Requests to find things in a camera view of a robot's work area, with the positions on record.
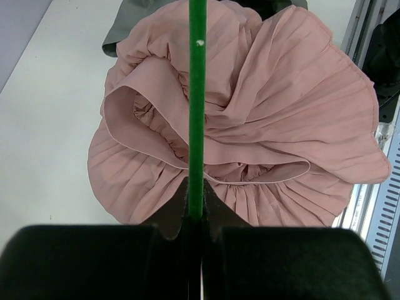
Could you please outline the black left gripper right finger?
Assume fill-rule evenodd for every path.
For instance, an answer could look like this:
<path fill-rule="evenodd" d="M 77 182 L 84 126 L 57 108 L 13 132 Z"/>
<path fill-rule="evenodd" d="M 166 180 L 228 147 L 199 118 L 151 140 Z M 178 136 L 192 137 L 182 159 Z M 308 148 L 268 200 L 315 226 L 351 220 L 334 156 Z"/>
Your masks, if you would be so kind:
<path fill-rule="evenodd" d="M 204 183 L 202 275 L 206 299 L 389 299 L 354 232 L 252 227 Z"/>

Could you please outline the grey pleated skirt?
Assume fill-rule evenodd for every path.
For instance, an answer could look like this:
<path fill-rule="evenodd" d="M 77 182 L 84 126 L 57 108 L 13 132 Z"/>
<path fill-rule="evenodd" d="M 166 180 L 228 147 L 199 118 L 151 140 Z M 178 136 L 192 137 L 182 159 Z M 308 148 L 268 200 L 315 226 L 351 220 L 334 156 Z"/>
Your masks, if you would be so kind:
<path fill-rule="evenodd" d="M 171 0 L 123 0 L 114 23 L 102 44 L 104 54 L 115 58 L 117 43 L 126 39 L 139 21 L 171 2 Z M 291 5 L 308 8 L 306 0 L 234 0 L 234 2 L 242 7 L 255 10 L 263 20 Z"/>

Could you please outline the pink pleated skirt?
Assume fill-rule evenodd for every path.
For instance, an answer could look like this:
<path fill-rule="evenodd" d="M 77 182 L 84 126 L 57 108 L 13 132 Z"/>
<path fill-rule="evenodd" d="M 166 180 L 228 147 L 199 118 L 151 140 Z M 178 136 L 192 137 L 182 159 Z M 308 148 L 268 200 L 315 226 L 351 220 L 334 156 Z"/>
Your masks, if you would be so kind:
<path fill-rule="evenodd" d="M 141 223 L 188 174 L 189 3 L 139 21 L 116 46 L 89 147 L 96 199 Z M 308 10 L 262 20 L 232 1 L 207 4 L 204 176 L 253 226 L 330 226 L 351 198 L 359 138 L 373 114 L 359 68 Z"/>

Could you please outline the green plastic hanger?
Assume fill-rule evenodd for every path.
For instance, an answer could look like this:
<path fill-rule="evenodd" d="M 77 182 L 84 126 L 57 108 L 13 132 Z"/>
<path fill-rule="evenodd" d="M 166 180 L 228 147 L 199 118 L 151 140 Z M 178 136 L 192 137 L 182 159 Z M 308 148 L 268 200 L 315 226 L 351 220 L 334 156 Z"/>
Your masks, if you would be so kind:
<path fill-rule="evenodd" d="M 190 0 L 188 213 L 195 221 L 203 215 L 206 18 L 207 2 Z"/>

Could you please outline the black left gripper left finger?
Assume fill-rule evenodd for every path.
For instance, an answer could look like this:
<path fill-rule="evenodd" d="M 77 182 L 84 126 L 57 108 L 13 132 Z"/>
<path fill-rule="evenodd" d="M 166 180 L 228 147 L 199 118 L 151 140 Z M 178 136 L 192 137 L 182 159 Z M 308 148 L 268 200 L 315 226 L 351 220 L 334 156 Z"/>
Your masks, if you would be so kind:
<path fill-rule="evenodd" d="M 33 225 L 1 253 L 2 299 L 199 299 L 188 184 L 140 225 Z"/>

